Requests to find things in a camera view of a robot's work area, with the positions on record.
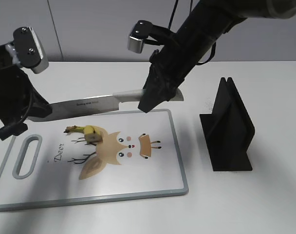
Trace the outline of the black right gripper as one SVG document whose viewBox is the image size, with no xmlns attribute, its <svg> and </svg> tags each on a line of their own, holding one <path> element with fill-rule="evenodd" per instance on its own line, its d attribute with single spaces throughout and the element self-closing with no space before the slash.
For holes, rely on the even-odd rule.
<svg viewBox="0 0 296 234">
<path fill-rule="evenodd" d="M 176 33 L 153 26 L 149 36 L 163 48 L 155 50 L 149 59 L 151 66 L 138 104 L 138 109 L 145 113 L 175 97 L 175 90 L 186 75 L 209 49 L 216 47 L 213 26 L 182 26 Z"/>
</svg>

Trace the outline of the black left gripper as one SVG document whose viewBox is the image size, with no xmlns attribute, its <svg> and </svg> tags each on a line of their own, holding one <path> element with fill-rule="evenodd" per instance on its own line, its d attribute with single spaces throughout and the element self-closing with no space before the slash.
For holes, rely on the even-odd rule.
<svg viewBox="0 0 296 234">
<path fill-rule="evenodd" d="M 0 46 L 0 120 L 23 122 L 27 117 L 45 118 L 53 112 L 49 102 L 34 89 L 21 70 L 12 44 Z"/>
</svg>

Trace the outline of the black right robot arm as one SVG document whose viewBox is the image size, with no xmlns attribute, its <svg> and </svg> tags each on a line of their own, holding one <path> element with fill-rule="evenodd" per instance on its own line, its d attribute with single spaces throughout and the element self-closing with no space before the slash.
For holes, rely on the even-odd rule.
<svg viewBox="0 0 296 234">
<path fill-rule="evenodd" d="M 296 0 L 201 0 L 177 32 L 140 20 L 130 37 L 162 45 L 149 61 L 148 78 L 139 110 L 148 113 L 170 101 L 187 74 L 217 39 L 247 18 L 289 19 L 296 15 Z"/>
</svg>

